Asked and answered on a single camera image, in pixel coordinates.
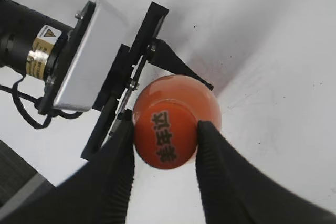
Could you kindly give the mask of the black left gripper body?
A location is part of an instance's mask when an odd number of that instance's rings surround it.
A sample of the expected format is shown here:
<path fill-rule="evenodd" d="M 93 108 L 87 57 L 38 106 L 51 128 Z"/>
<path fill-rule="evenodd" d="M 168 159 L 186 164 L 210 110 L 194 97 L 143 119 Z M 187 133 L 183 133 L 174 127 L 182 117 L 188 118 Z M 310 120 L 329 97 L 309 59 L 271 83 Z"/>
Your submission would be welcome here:
<path fill-rule="evenodd" d="M 53 116 L 63 111 L 53 108 L 53 102 L 88 28 L 95 6 L 95 2 L 89 1 L 83 10 L 77 13 L 76 26 L 62 33 L 54 44 L 53 52 L 49 55 L 44 68 L 45 91 L 38 106 L 38 112 L 42 115 Z M 94 102 L 92 109 L 99 111 L 100 115 L 81 153 L 81 158 L 91 159 L 102 147 L 116 116 L 138 86 L 140 74 L 148 59 L 148 45 L 157 39 L 168 13 L 167 8 L 155 2 L 151 3 L 132 45 L 121 43 Z"/>

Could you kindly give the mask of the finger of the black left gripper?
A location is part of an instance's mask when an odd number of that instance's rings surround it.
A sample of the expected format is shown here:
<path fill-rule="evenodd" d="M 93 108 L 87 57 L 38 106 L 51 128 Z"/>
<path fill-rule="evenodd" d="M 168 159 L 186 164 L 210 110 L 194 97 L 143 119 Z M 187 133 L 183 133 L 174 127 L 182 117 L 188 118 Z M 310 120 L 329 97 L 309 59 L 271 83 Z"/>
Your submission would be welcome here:
<path fill-rule="evenodd" d="M 184 75 L 198 80 L 207 86 L 209 90 L 213 90 L 213 85 L 197 75 L 163 40 L 154 39 L 148 45 L 148 62 L 170 73 Z"/>
<path fill-rule="evenodd" d="M 132 110 L 124 109 L 123 112 L 120 112 L 112 123 L 112 128 L 110 130 L 110 135 L 113 135 L 122 121 L 132 121 Z"/>

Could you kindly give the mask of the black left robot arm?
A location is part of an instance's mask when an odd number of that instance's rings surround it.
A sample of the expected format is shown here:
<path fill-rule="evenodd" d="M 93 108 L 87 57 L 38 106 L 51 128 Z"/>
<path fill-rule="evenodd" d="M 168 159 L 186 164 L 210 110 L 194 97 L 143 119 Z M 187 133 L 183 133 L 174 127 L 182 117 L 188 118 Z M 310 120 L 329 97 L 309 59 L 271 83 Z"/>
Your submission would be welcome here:
<path fill-rule="evenodd" d="M 44 82 L 44 95 L 33 98 L 18 83 L 1 87 L 12 95 L 22 118 L 47 128 L 60 116 L 76 119 L 91 109 L 100 116 L 82 151 L 90 160 L 138 85 L 146 63 L 198 79 L 163 40 L 158 39 L 168 9 L 152 2 L 131 46 L 123 43 L 125 17 L 106 0 L 88 1 L 70 27 L 13 0 L 1 0 L 1 66 Z"/>

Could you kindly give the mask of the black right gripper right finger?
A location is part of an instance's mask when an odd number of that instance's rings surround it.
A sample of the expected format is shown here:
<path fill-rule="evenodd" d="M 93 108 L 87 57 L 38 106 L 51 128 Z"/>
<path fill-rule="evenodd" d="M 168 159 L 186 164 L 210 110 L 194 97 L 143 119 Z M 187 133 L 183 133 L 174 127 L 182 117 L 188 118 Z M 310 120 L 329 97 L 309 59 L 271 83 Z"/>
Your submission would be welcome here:
<path fill-rule="evenodd" d="M 335 214 L 258 170 L 210 121 L 197 125 L 196 174 L 206 223 L 335 223 Z"/>

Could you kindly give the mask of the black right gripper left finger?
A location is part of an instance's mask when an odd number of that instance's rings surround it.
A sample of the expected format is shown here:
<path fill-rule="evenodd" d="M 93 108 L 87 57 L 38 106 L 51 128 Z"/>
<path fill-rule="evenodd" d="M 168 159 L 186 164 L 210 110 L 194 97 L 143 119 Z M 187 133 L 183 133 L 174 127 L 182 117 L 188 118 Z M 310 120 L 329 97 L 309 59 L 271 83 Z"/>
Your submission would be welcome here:
<path fill-rule="evenodd" d="M 133 137 L 133 122 L 122 121 L 86 165 L 1 223 L 125 223 L 134 181 Z"/>

